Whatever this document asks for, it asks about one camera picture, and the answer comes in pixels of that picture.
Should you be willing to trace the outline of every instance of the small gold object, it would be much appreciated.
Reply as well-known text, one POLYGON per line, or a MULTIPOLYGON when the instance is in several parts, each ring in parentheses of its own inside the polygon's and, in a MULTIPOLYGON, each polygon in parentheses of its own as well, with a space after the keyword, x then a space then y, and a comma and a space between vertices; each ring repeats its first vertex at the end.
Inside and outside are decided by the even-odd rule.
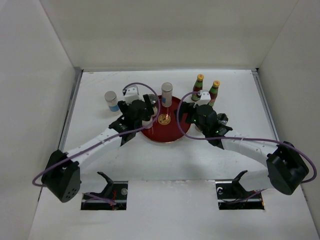
POLYGON ((168 125, 171 122, 171 117, 168 114, 161 114, 158 117, 158 122, 161 125, 168 125))

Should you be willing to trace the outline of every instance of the white table surface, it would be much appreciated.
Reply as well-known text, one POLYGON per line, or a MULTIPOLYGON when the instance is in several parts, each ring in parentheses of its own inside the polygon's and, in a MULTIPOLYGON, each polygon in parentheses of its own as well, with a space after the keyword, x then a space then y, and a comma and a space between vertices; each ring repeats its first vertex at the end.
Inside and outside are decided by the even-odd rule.
MULTIPOLYGON (((95 72, 82 76, 65 151, 95 137, 117 118, 108 110, 105 92, 113 90, 121 100, 126 84, 142 82, 161 94, 162 83, 171 82, 173 95, 181 98, 192 90, 199 73, 204 74, 206 89, 220 80, 214 109, 229 116, 228 126, 251 137, 274 139, 250 70, 95 72)), ((143 87, 139 90, 147 93, 143 87)), ((201 136, 194 127, 189 134, 201 136)), ((126 211, 81 211, 80 193, 60 203, 44 189, 29 239, 319 239, 300 187, 291 196, 266 190, 265 210, 219 210, 212 179, 262 168, 254 160, 204 141, 183 137, 173 143, 154 143, 139 133, 81 175, 81 189, 91 191, 100 191, 105 184, 97 171, 114 181, 129 180, 126 211)))

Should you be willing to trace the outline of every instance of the white enclosure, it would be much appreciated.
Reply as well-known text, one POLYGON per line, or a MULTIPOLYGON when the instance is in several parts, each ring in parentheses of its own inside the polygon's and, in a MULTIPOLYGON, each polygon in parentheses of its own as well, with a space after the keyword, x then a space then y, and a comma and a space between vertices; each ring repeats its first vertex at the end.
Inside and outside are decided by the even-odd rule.
MULTIPOLYGON (((29 236, 31 181, 58 147, 74 67, 259 68, 279 138, 320 169, 319 13, 319 0, 0 0, 1 239, 29 236)), ((302 186, 318 230, 319 185, 302 186)))

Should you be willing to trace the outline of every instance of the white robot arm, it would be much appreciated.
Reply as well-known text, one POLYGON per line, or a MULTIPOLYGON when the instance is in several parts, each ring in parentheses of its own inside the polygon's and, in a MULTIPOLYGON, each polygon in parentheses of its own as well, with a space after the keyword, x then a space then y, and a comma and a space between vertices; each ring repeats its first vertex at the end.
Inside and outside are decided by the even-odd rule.
MULTIPOLYGON (((138 88, 131 86, 124 92, 125 101, 119 101, 118 106, 122 116, 109 125, 104 132, 85 144, 61 152, 53 152, 46 169, 69 158, 64 164, 45 173, 41 181, 53 192, 61 202, 68 202, 72 197, 70 191, 77 193, 80 189, 80 168, 85 168, 94 160, 107 154, 108 151, 118 148, 135 137, 136 130, 142 126, 142 121, 149 121, 154 114, 149 96, 140 100, 138 88)), ((224 137, 240 137, 231 127, 226 126, 228 119, 224 113, 217 114, 207 105, 210 100, 208 91, 202 91, 197 104, 184 103, 181 106, 179 119, 187 114, 186 121, 195 124, 206 138, 221 137, 219 140, 208 142, 224 150, 237 152, 263 164, 266 169, 256 172, 241 172, 235 179, 216 181, 236 193, 246 193, 251 190, 275 188, 281 193, 290 195, 301 183, 309 170, 299 154, 283 147, 267 142, 243 141, 237 139, 224 139, 224 137)))

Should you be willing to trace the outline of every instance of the red plate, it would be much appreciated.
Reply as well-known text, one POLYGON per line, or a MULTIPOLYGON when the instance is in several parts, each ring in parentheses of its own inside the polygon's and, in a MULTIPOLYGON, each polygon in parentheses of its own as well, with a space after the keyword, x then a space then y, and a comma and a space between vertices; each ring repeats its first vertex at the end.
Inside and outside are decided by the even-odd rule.
MULTIPOLYGON (((177 110, 180 99, 173 96, 172 105, 170 107, 161 106, 160 115, 152 128, 144 129, 141 132, 148 139, 157 143, 171 143, 180 139, 183 134, 179 131, 175 110, 177 110)), ((187 114, 184 114, 180 122, 182 130, 188 132, 190 125, 185 123, 187 114)))

